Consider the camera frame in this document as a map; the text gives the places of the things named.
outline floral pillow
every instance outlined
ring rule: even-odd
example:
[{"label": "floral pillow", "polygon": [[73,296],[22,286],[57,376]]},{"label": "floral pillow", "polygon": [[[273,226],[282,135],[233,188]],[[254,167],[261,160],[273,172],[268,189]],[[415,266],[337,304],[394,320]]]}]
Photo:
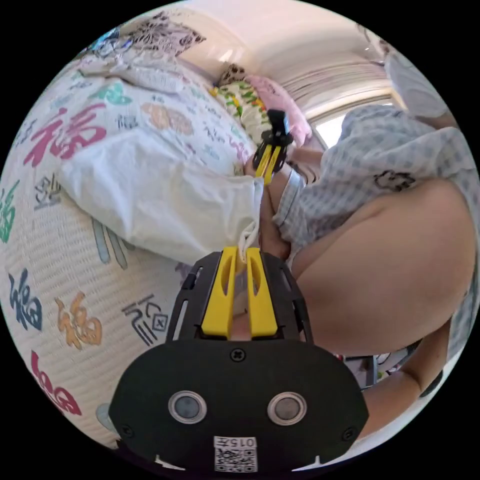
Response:
[{"label": "floral pillow", "polygon": [[246,81],[214,87],[210,94],[235,118],[257,144],[262,143],[262,133],[270,130],[267,109],[255,88]]},{"label": "floral pillow", "polygon": [[140,23],[129,37],[137,49],[161,50],[175,57],[206,40],[189,26],[171,21],[164,11]]}]

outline circular sensor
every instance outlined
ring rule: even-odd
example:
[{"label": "circular sensor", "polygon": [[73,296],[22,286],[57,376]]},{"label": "circular sensor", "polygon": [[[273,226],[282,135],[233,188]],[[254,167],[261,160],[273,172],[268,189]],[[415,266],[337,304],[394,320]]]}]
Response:
[{"label": "circular sensor", "polygon": [[182,424],[197,424],[207,415],[207,404],[198,393],[182,390],[170,397],[168,411]]},{"label": "circular sensor", "polygon": [[307,402],[298,393],[285,391],[274,396],[268,404],[268,418],[277,425],[295,425],[307,413]]}]

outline pink pillow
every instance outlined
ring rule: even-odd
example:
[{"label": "pink pillow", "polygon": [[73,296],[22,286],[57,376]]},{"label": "pink pillow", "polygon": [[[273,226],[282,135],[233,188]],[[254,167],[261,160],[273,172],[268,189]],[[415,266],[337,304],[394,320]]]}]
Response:
[{"label": "pink pillow", "polygon": [[264,76],[247,75],[245,81],[254,87],[267,110],[283,110],[288,116],[290,133],[297,147],[312,136],[312,128],[292,97],[278,83]]}]

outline white cloth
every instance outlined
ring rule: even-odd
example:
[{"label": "white cloth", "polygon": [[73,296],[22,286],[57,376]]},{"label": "white cloth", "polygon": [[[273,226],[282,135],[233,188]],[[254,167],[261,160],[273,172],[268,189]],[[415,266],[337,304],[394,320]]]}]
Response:
[{"label": "white cloth", "polygon": [[425,75],[398,51],[393,50],[387,55],[385,71],[414,117],[436,119],[449,112],[447,104]]},{"label": "white cloth", "polygon": [[187,265],[257,238],[263,180],[222,176],[138,128],[80,150],[58,181],[77,205],[127,242]]},{"label": "white cloth", "polygon": [[79,71],[86,77],[118,77],[132,85],[167,94],[178,94],[184,89],[181,82],[160,68],[137,63],[125,63],[121,59],[94,58],[89,62],[84,62]]}]

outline green chinese character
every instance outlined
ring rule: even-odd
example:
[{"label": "green chinese character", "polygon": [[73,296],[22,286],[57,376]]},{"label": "green chinese character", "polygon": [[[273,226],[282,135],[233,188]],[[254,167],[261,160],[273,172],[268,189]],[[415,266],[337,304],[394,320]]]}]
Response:
[{"label": "green chinese character", "polygon": [[14,191],[17,188],[20,180],[17,180],[15,185],[10,189],[4,199],[5,189],[1,189],[0,193],[0,240],[6,244],[10,238],[10,232],[15,220],[15,207],[12,206],[14,199]]}]

